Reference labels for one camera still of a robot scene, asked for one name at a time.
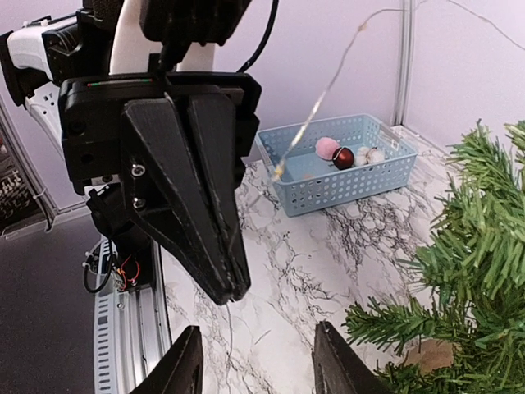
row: blue basket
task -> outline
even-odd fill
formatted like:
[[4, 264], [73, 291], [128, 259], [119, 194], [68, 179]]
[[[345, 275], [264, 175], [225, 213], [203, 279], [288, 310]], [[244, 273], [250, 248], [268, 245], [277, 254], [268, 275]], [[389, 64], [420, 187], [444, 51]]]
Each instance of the blue basket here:
[[[270, 176], [301, 125], [259, 131], [256, 143]], [[378, 147], [385, 162], [339, 171], [315, 153], [321, 137], [331, 137], [353, 152]], [[387, 125], [370, 115], [314, 121], [286, 160], [276, 193], [293, 217], [406, 186], [418, 152]]]

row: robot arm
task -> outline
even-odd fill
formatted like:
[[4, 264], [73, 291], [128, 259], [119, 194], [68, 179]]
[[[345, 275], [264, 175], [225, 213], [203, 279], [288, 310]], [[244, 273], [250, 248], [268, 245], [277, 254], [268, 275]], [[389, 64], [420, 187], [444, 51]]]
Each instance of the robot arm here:
[[239, 300], [250, 279], [234, 189], [258, 128], [261, 88], [242, 73], [171, 70], [194, 63], [188, 53], [209, 59], [209, 46], [195, 52], [192, 44], [223, 45], [249, 0], [89, 3], [74, 17], [2, 36], [13, 100], [60, 134], [78, 194], [107, 184], [89, 192], [88, 206], [120, 261], [140, 255], [135, 288], [153, 277], [154, 240], [216, 303]]

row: ornament ball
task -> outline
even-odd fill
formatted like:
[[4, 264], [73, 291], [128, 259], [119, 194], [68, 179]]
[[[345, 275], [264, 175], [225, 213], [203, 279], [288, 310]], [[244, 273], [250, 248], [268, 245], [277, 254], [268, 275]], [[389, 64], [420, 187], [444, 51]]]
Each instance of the ornament ball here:
[[339, 148], [334, 152], [331, 161], [338, 170], [348, 170], [354, 165], [354, 153], [348, 148]]

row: wall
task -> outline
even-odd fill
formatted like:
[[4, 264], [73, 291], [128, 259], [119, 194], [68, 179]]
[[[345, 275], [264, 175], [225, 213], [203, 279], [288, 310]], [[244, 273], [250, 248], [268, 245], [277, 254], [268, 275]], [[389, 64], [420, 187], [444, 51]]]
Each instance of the wall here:
[[[525, 46], [523, 0], [459, 2]], [[415, 37], [406, 126], [445, 146], [479, 118], [500, 138], [504, 123], [525, 119], [525, 50], [447, 0], [421, 5]]]
[[[230, 41], [216, 51], [215, 68], [235, 71], [251, 56], [266, 27], [272, 0], [253, 0]], [[249, 73], [262, 85], [263, 129], [302, 122], [326, 88], [357, 27], [374, 11], [400, 0], [281, 0], [270, 41]], [[393, 116], [401, 13], [369, 23], [347, 57], [317, 118], [368, 112]]]
[[[20, 29], [23, 21], [32, 21], [46, 15], [53, 17], [68, 15], [74, 12], [80, 4], [81, 1], [79, 0], [61, 0], [60, 2], [49, 0], [5, 1], [2, 3], [2, 13], [0, 14], [2, 33]], [[75, 194], [69, 182], [63, 159], [25, 109], [23, 107], [17, 108], [12, 103], [3, 78], [0, 78], [0, 95], [25, 149], [38, 168], [40, 178], [57, 207], [64, 209], [81, 202], [82, 199]]]

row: marble table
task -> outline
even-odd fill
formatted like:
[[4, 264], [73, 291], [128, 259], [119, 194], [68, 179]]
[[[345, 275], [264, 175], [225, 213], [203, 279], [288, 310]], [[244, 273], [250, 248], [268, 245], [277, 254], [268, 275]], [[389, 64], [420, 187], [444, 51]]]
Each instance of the marble table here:
[[[366, 304], [369, 296], [407, 300], [415, 278], [396, 261], [430, 241], [430, 222], [441, 211], [434, 197], [445, 193], [448, 168], [443, 152], [404, 133], [419, 151], [408, 187], [297, 218], [285, 215], [263, 164], [249, 166], [237, 199], [253, 285], [230, 311], [164, 253], [171, 334], [200, 326], [205, 394], [313, 393], [317, 322], [330, 321], [346, 337], [341, 324], [350, 304]], [[250, 207], [260, 193], [264, 198]], [[353, 348], [371, 369], [395, 360], [374, 346]]]

